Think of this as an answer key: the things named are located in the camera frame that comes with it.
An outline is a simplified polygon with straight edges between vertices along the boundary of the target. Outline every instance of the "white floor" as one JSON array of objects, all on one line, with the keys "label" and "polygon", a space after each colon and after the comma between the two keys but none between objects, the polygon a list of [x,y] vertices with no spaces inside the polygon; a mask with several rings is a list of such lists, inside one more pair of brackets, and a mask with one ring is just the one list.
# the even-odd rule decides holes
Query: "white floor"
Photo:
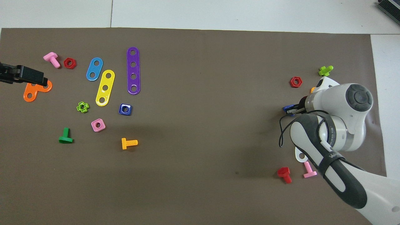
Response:
[{"label": "white floor", "polygon": [[0,29],[146,27],[372,34],[387,176],[400,179],[396,141],[400,25],[376,4],[374,0],[0,0]]}]

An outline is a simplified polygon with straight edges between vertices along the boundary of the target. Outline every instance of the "white ring piece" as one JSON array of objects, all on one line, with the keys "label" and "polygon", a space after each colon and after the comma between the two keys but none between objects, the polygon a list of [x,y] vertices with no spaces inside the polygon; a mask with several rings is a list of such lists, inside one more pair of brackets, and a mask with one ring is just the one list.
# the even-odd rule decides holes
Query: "white ring piece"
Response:
[{"label": "white ring piece", "polygon": [[294,155],[296,156],[296,160],[301,163],[304,163],[308,160],[308,157],[304,153],[302,153],[297,147],[294,147]]}]

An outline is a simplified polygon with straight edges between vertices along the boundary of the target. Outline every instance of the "yellow plate with three holes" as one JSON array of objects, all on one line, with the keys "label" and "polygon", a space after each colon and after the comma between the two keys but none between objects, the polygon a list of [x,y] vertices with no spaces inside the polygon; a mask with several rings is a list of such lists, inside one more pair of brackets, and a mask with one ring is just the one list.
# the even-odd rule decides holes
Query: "yellow plate with three holes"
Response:
[{"label": "yellow plate with three holes", "polygon": [[110,99],[112,84],[114,83],[115,74],[112,70],[106,70],[101,75],[99,90],[97,91],[96,104],[105,106]]}]

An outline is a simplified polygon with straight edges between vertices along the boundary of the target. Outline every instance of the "red hexagonal nut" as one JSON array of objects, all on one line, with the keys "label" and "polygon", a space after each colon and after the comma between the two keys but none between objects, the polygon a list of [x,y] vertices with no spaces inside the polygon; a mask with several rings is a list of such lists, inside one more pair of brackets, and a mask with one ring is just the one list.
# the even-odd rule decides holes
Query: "red hexagonal nut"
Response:
[{"label": "red hexagonal nut", "polygon": [[76,60],[73,58],[66,58],[64,60],[64,67],[68,69],[73,69],[76,67]]},{"label": "red hexagonal nut", "polygon": [[298,88],[301,86],[302,83],[303,83],[303,81],[301,80],[301,78],[299,76],[294,76],[290,80],[290,85],[292,86],[292,88]]}]

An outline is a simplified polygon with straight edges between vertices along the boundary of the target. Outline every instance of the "orange-yellow screw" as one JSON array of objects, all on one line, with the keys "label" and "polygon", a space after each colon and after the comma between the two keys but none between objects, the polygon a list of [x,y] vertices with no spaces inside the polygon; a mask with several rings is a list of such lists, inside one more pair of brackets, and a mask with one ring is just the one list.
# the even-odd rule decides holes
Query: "orange-yellow screw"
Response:
[{"label": "orange-yellow screw", "polygon": [[122,141],[122,149],[126,150],[127,146],[135,146],[138,145],[138,140],[130,140],[127,141],[126,138],[121,138]]}]

